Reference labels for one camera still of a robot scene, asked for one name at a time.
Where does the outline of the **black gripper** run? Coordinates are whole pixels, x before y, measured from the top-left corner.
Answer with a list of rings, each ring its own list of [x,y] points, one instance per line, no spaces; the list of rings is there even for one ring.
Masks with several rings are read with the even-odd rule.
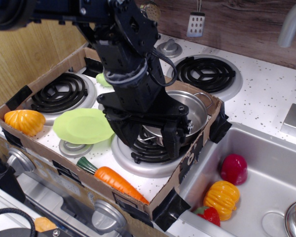
[[[188,130],[188,108],[171,98],[159,58],[136,59],[132,69],[119,71],[104,66],[104,77],[114,91],[98,96],[108,122],[126,145],[133,146],[142,125],[161,129],[169,158],[178,158]]]

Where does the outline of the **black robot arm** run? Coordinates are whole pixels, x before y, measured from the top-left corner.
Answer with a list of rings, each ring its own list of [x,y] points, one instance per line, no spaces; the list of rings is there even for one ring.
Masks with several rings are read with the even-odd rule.
[[[159,128],[169,157],[176,159],[189,134],[189,109],[165,90],[172,82],[160,65],[169,59],[154,47],[157,22],[132,0],[0,0],[0,31],[42,20],[71,21],[97,51],[113,87],[97,101],[120,140],[133,146],[142,126]]]

